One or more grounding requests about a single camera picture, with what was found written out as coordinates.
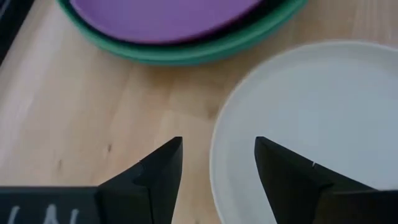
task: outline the wooden table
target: wooden table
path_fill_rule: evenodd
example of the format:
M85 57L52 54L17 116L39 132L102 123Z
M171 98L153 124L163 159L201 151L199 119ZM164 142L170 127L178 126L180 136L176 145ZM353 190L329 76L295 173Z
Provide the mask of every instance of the wooden table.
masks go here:
M309 0L255 48L207 65L171 68L97 49L54 0L36 0L0 68L1 184L100 184L183 136L174 223L219 223L209 181L210 139L237 82L261 61L303 43L366 39L396 45L397 11L396 0Z

